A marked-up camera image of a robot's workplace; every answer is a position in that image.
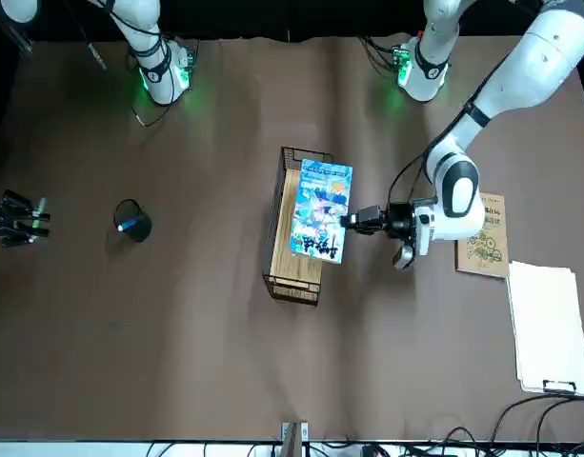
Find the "brown tabletop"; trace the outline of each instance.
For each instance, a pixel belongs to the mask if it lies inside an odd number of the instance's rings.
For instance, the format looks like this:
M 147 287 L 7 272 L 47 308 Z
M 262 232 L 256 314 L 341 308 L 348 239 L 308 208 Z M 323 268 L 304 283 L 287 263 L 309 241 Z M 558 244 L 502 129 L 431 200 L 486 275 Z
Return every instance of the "brown tabletop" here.
M 81 45 L 37 45 L 0 131 L 0 191 L 47 196 L 52 233 L 0 248 L 0 436 L 269 439 L 303 419 L 313 439 L 458 425 L 487 439 L 526 396 L 503 281 L 455 272 L 453 243 L 399 272 L 384 236 L 350 233 L 307 308 L 269 297 L 261 256 L 281 146 L 352 165 L 352 209 L 382 203 L 516 42 L 459 39 L 428 105 L 379 77 L 357 40 L 205 42 L 193 91 L 148 130 L 130 100 L 158 111 L 124 68 L 125 44 L 98 45 L 123 84 Z M 577 74 L 542 106 L 492 120 L 469 154 L 481 189 L 505 195 L 512 259 L 571 268 L 584 323 Z M 127 197 L 153 221 L 142 245 L 112 233 Z M 532 440 L 541 409 L 515 411 L 500 438 Z M 584 439 L 584 405 L 554 412 L 543 439 Z

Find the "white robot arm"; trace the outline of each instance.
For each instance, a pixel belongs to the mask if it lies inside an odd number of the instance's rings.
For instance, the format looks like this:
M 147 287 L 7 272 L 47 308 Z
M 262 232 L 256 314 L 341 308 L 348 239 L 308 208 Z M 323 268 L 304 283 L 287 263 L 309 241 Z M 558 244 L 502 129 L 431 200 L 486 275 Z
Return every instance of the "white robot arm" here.
M 169 105 L 190 86 L 192 55 L 166 40 L 158 28 L 159 0 L 88 0 L 107 12 L 131 46 L 146 88 L 154 102 Z M 28 24 L 40 0 L 0 0 L 1 10 L 18 25 Z M 104 66 L 94 49 L 93 55 Z
M 464 10 L 471 2 L 456 3 Z M 438 7 L 450 4 L 450 0 L 425 2 L 426 11 L 443 11 L 451 21 L 458 21 L 458 11 Z M 400 81 L 410 96 L 421 101 L 433 98 L 439 89 L 439 78 L 444 77 L 458 34 L 456 22 L 451 25 L 439 21 L 432 27 L 433 24 L 428 24 L 421 40 L 411 40 L 408 49 L 414 68 Z M 421 46 L 427 39 L 430 41 L 425 48 L 429 51 Z M 442 45 L 440 50 L 435 43 Z M 426 54 L 437 58 L 428 62 Z M 364 234 L 382 229 L 391 238 L 400 239 L 402 247 L 393 259 L 398 268 L 411 264 L 416 254 L 427 254 L 431 241 L 476 235 L 484 223 L 485 209 L 479 197 L 479 173 L 465 153 L 467 147 L 497 114 L 533 107 L 547 100 L 583 55 L 584 0 L 547 3 L 512 52 L 421 155 L 427 178 L 433 184 L 434 197 L 389 203 L 384 211 L 379 207 L 362 209 L 343 218 L 342 224 Z

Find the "comic book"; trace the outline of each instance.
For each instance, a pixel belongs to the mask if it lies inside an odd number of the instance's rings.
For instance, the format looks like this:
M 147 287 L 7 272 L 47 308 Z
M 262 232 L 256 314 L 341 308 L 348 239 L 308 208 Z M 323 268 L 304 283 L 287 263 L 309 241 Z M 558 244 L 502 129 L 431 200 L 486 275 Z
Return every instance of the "comic book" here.
M 339 264 L 345 243 L 340 216 L 349 211 L 352 168 L 303 160 L 295 199 L 290 249 Z

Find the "white paper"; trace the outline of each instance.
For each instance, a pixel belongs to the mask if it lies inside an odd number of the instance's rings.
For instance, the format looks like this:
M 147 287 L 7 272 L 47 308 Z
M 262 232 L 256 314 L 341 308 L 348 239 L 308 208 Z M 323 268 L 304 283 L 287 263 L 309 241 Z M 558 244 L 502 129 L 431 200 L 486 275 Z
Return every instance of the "white paper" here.
M 512 262 L 508 278 L 516 371 L 526 391 L 584 395 L 584 331 L 575 275 L 567 268 Z

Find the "book cover illustration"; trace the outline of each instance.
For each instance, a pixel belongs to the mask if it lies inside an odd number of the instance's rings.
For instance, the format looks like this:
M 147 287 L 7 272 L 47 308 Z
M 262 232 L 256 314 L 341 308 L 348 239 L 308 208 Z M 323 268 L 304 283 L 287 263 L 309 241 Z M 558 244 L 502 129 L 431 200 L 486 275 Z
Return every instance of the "book cover illustration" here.
M 505 278 L 509 273 L 505 200 L 502 195 L 480 192 L 486 215 L 484 226 L 469 240 L 456 244 L 456 269 Z
M 351 180 L 351 167 L 302 161 L 292 218 L 292 253 L 342 262 L 345 229 L 340 216 L 349 212 Z

